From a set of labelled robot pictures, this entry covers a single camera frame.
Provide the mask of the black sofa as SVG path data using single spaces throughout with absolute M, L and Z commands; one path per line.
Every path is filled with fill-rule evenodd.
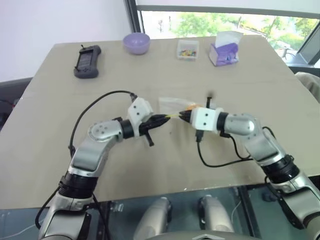
M 0 82 L 0 131 L 33 78 Z

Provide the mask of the purple tissue pack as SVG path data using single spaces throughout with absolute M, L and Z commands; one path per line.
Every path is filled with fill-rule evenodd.
M 243 33 L 238 31 L 218 32 L 210 45 L 208 57 L 214 66 L 232 65 L 239 61 L 239 43 Z

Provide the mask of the silver rounded robot leg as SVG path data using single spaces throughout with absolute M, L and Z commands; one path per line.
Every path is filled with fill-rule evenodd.
M 210 194 L 198 201 L 199 226 L 202 230 L 234 233 L 230 216 L 223 204 Z
M 167 231 L 172 219 L 172 204 L 167 197 L 155 200 L 139 221 L 133 240 L 147 240 Z

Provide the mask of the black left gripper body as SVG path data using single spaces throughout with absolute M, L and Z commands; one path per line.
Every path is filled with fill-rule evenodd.
M 143 122 L 139 126 L 139 135 L 146 137 L 146 140 L 150 147 L 154 146 L 155 144 L 149 134 L 149 130 L 158 128 L 160 126 L 160 123 L 161 123 L 161 115 L 156 114 L 151 116 L 146 122 Z

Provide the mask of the clear yellow-zip plastic bag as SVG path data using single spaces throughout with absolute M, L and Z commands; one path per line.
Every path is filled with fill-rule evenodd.
M 166 114 L 171 118 L 178 118 L 179 112 L 186 111 L 186 107 L 196 104 L 194 101 L 176 98 L 176 97 L 159 97 L 159 113 Z

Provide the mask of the beige chair back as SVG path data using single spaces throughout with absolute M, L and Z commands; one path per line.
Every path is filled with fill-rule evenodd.
M 320 77 L 301 71 L 295 73 L 294 75 L 320 104 Z

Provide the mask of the clear box of coloured bits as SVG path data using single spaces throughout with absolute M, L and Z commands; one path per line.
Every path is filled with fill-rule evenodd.
M 199 55 L 199 41 L 180 39 L 177 42 L 176 57 L 179 60 L 195 61 Z

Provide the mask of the dark grey handheld controller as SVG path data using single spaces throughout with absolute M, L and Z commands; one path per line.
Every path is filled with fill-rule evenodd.
M 81 45 L 76 66 L 73 74 L 79 79 L 93 79 L 99 75 L 97 61 L 101 54 L 101 48 L 98 45 L 84 47 Z

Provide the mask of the purple bowl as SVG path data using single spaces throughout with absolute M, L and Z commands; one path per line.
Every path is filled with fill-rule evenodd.
M 142 32 L 134 32 L 122 40 L 125 50 L 132 55 L 143 55 L 148 52 L 151 44 L 150 37 Z

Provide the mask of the dark window frame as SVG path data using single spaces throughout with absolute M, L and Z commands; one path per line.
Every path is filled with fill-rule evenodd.
M 152 39 L 214 36 L 240 31 L 305 40 L 320 22 L 320 0 L 124 0 L 133 32 Z

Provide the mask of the grey robot chest front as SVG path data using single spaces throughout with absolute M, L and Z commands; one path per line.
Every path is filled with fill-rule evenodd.
M 256 238 L 225 231 L 177 231 L 158 235 L 163 240 L 256 240 Z

